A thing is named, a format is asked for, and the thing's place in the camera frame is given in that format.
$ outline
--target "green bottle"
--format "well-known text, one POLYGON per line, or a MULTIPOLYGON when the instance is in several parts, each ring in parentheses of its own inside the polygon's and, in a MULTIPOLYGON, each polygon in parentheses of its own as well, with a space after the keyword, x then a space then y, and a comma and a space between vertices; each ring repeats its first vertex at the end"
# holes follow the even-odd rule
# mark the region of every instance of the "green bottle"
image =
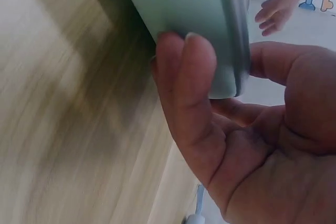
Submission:
POLYGON ((163 31, 207 38, 217 55, 211 99, 239 96, 249 76, 249 0, 132 0, 154 40, 163 31))

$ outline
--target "wooden floor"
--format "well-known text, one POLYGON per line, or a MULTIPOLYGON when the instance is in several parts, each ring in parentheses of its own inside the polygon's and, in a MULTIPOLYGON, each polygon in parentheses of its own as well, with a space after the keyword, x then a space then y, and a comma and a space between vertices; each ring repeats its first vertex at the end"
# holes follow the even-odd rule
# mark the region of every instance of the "wooden floor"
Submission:
POLYGON ((130 0, 0 0, 0 224, 171 224, 197 181, 130 0))

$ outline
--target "finger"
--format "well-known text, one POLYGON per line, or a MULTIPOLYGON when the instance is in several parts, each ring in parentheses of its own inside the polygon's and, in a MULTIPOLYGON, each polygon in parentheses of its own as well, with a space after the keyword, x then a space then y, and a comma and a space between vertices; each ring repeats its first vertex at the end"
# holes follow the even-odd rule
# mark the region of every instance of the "finger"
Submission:
POLYGON ((236 99, 211 101, 216 113, 221 114, 238 125, 245 127, 251 125, 267 106, 257 104, 244 104, 236 99))
POLYGON ((173 134, 173 85, 181 63, 184 40, 175 33, 161 34, 156 46, 154 79, 164 114, 173 134))
POLYGON ((214 123, 208 93, 216 68, 212 45, 188 35, 174 86, 175 141, 199 180, 207 187, 225 153, 225 134, 214 123))
POLYGON ((269 20, 277 11, 277 6, 273 3, 273 1, 270 0, 267 4, 264 4, 264 7, 261 9, 260 12, 258 12, 255 17, 255 21, 257 23, 265 22, 269 20))
POLYGON ((274 20, 272 18, 270 18, 269 20, 261 23, 259 25, 259 28, 262 29, 262 30, 264 30, 264 29, 270 27, 271 25, 273 25, 274 23, 275 23, 274 20))
POLYGON ((269 6, 269 4, 271 3, 271 0, 266 0, 261 4, 262 8, 267 8, 267 6, 269 6))
POLYGON ((268 27, 267 29, 265 29, 263 32, 262 32, 262 35, 264 37, 267 37, 267 36, 270 36, 278 31, 281 31, 281 29, 278 28, 278 26, 276 24, 273 24, 271 25, 270 27, 268 27))
POLYGON ((278 42, 259 42, 251 44, 250 74, 286 85, 287 76, 300 55, 307 47, 278 42))

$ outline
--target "skin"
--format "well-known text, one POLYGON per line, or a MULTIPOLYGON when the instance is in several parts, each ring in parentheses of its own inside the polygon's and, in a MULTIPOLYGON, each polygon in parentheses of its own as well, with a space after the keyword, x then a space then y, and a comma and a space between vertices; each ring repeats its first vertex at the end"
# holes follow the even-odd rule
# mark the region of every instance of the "skin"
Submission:
POLYGON ((293 14, 299 0, 267 0, 261 5, 261 11, 256 15, 256 22, 261 23, 262 35, 268 36, 281 31, 293 14))
POLYGON ((232 224, 336 223, 336 55, 252 44, 251 75, 286 86, 283 106, 210 101, 211 44, 159 36, 151 63, 172 136, 232 224))

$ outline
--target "white surface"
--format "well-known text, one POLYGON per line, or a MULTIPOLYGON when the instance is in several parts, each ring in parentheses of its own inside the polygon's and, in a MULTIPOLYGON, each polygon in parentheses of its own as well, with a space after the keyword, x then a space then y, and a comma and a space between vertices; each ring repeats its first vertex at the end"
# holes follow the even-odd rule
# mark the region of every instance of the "white surface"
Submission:
MULTIPOLYGON (((283 31, 270 37, 263 37, 254 16, 260 10, 262 0, 252 0, 249 10, 249 31, 251 42, 278 41, 299 45, 317 45, 336 51, 334 31, 336 18, 317 12, 297 9, 283 31)), ((269 80, 250 78, 244 95, 240 98, 246 103, 279 105, 284 103, 284 90, 281 85, 269 80)), ((225 224, 221 213, 208 193, 205 193, 202 215, 206 224, 225 224)))

